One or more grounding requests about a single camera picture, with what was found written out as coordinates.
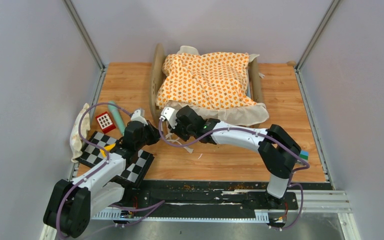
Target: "wood grain surface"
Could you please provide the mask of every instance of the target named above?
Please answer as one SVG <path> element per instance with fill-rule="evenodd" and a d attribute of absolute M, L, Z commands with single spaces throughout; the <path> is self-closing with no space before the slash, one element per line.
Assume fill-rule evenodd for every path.
<path fill-rule="evenodd" d="M 133 112 L 145 109 L 145 117 L 152 121 L 149 111 L 149 77 L 151 63 L 110 63 L 99 96 L 99 102 L 115 101 L 119 106 Z M 316 144 L 307 118 L 306 110 L 298 87 L 294 69 L 286 64 L 260 64 L 264 103 L 269 119 L 260 125 L 268 128 L 271 124 L 283 127 L 301 146 L 309 152 L 311 168 L 299 171 L 294 182 L 324 182 Z M 108 111 L 98 106 L 95 115 Z M 129 117 L 121 113 L 124 123 Z M 91 131 L 100 131 L 93 118 Z M 120 138 L 118 129 L 107 135 Z M 231 145 L 196 143 L 191 146 L 193 153 L 159 141 L 144 150 L 155 156 L 145 179 L 149 180 L 206 180 L 206 181 L 262 181 L 270 179 L 259 154 Z M 87 166 L 79 167 L 78 175 L 88 171 Z"/>

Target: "white wall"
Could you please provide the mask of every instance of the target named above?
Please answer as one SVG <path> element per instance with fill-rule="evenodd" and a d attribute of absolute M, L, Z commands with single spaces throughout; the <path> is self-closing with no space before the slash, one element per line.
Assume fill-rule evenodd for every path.
<path fill-rule="evenodd" d="M 157 43 L 201 54 L 261 54 L 298 61 L 331 0 L 73 0 L 102 60 L 151 62 Z"/>
<path fill-rule="evenodd" d="M 343 1 L 302 73 L 361 237 L 384 239 L 384 1 Z"/>
<path fill-rule="evenodd" d="M 61 0 L 0 0 L 0 239 L 39 238 L 98 73 Z"/>

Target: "orange patterned fabric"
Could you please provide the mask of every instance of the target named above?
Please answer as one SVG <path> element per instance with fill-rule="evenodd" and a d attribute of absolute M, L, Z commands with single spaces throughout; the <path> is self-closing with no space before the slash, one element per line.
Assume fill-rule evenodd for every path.
<path fill-rule="evenodd" d="M 248 61 L 247 53 L 170 54 L 162 66 L 167 78 L 156 105 L 175 101 L 212 110 L 254 106 L 246 96 Z"/>

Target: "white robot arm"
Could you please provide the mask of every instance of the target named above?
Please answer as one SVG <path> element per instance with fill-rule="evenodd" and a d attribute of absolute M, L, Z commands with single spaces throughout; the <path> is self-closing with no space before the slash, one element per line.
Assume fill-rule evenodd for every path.
<path fill-rule="evenodd" d="M 63 197 L 73 189 L 62 207 L 59 222 L 63 233 L 73 238 L 80 236 L 91 217 L 122 199 L 125 188 L 118 183 L 110 182 L 112 178 L 120 175 L 126 167 L 137 161 L 138 152 L 143 146 L 156 144 L 159 140 L 158 130 L 146 121 L 144 111 L 136 110 L 131 115 L 123 138 L 117 141 L 108 154 L 109 160 L 102 160 L 85 174 L 71 181 L 61 179 L 55 184 L 43 222 L 56 228 L 58 208 Z M 86 176 L 92 172 L 95 174 L 87 178 Z"/>
<path fill-rule="evenodd" d="M 228 144 L 246 148 L 259 153 L 271 173 L 267 186 L 268 201 L 273 205 L 279 204 L 283 198 L 292 169 L 297 162 L 284 149 L 273 146 L 273 142 L 264 136 L 270 136 L 289 150 L 299 155 L 300 146 L 278 125 L 270 128 L 249 128 L 228 124 L 218 119 L 204 120 L 189 106 L 180 110 L 165 107 L 160 119 L 167 121 L 170 132 L 187 141 L 190 136 L 196 139 L 208 134 L 200 142 L 211 144 Z"/>

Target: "white cloth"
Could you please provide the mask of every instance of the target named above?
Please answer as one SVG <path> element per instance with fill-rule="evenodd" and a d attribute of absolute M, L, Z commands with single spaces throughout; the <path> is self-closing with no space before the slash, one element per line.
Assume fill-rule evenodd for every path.
<path fill-rule="evenodd" d="M 79 122 L 80 122 L 80 119 L 82 118 L 82 115 L 86 112 L 88 108 L 89 108 L 89 104 L 85 103 L 83 105 L 83 109 L 78 113 L 77 117 L 75 118 L 74 126 L 71 130 L 70 148 L 73 153 L 73 156 L 71 158 L 71 161 L 73 163 L 78 163 L 79 161 L 75 159 L 82 155 L 82 139 L 79 136 Z M 81 135 L 83 137 L 86 137 L 90 129 L 91 129 L 91 119 L 89 117 L 89 113 L 87 113 L 84 116 L 83 121 L 81 121 L 81 126 L 80 126 Z"/>

